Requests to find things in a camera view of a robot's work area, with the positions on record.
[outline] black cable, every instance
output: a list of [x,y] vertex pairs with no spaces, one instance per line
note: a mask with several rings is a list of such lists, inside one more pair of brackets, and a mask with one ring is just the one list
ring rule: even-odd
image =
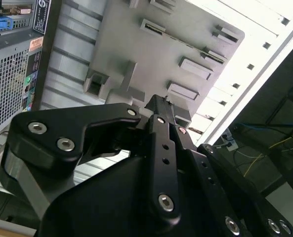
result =
[[11,198],[12,198],[12,197],[10,197],[10,198],[8,199],[7,203],[3,206],[3,209],[2,209],[2,211],[1,211],[1,213],[0,213],[0,217],[1,217],[1,215],[3,214],[3,212],[4,212],[5,208],[7,207],[8,203],[10,202]]
[[237,152],[238,152],[240,149],[242,149],[242,148],[244,148],[244,147],[246,147],[246,146],[239,147],[238,149],[236,149],[236,150],[234,151],[234,153],[233,153],[233,155],[232,155],[232,157],[233,157],[233,163],[235,164],[234,168],[235,168],[238,172],[240,172],[242,175],[243,175],[243,173],[241,172],[241,170],[237,168],[239,165],[237,164],[237,161],[236,161],[236,154],[237,154]]
[[287,134],[287,133],[285,133],[285,132],[282,132],[282,131],[280,131],[280,130],[278,130],[278,129],[275,129],[275,128],[272,128],[272,127],[265,127],[265,129],[274,130],[274,131],[280,132],[280,133],[282,133],[282,134],[285,134],[287,137],[291,137],[291,138],[293,138],[292,135],[289,135],[289,134]]
[[234,141],[234,138],[232,138],[231,140],[229,140],[226,137],[223,137],[223,139],[226,140],[226,141],[228,141],[228,142]]
[[0,211],[3,209],[3,207],[6,205],[8,201],[8,197],[4,200],[3,204],[1,205]]

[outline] metal frame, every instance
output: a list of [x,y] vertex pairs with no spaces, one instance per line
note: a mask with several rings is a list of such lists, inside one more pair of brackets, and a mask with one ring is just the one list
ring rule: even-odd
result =
[[223,110],[213,121],[211,126],[203,133],[202,137],[198,140],[198,144],[202,142],[214,144],[224,130],[229,127],[234,118],[242,111],[250,99],[258,92],[286,56],[291,52],[293,49],[293,19],[288,23],[287,27],[289,30],[277,37],[277,48],[272,57],[267,61],[250,84],[245,88],[240,88],[241,94],[235,95],[235,101],[227,104],[227,109]]
[[277,149],[268,149],[265,145],[256,141],[249,136],[242,134],[240,129],[236,129],[233,131],[235,139],[237,141],[242,142],[246,146],[252,147],[253,149],[260,151],[262,154],[269,156],[270,160],[273,162],[277,170],[281,173],[282,178],[277,180],[275,183],[272,184],[272,187],[268,187],[263,191],[264,195],[270,194],[269,192],[275,191],[277,188],[282,186],[285,182],[287,182],[291,188],[293,189],[293,169],[287,170],[284,167],[284,164],[281,162],[282,156],[281,152]]

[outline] label sticker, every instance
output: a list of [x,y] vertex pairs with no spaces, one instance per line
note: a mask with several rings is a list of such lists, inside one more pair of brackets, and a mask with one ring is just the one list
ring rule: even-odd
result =
[[51,0],[37,0],[33,29],[45,34]]
[[33,77],[33,73],[35,73],[39,69],[41,58],[41,52],[37,52],[35,54],[30,55],[28,59],[27,73],[26,77],[30,76],[32,79],[36,78],[36,75]]
[[34,51],[40,47],[42,47],[43,45],[43,38],[44,37],[40,37],[37,39],[34,39],[30,42],[30,48],[29,48],[29,52]]

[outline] mesh panel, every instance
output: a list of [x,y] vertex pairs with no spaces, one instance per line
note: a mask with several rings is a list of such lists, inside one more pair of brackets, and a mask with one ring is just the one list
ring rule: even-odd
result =
[[21,109],[28,50],[0,60],[0,125]]
[[30,19],[22,19],[22,20],[14,20],[13,21],[13,28],[22,28],[22,27],[27,27],[30,24]]

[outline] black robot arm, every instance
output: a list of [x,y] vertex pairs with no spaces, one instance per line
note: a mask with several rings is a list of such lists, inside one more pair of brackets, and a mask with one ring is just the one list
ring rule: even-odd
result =
[[[293,237],[292,225],[214,147],[194,146],[171,104],[22,113],[11,122],[0,181],[30,202],[36,237]],[[130,157],[75,186],[77,165]]]

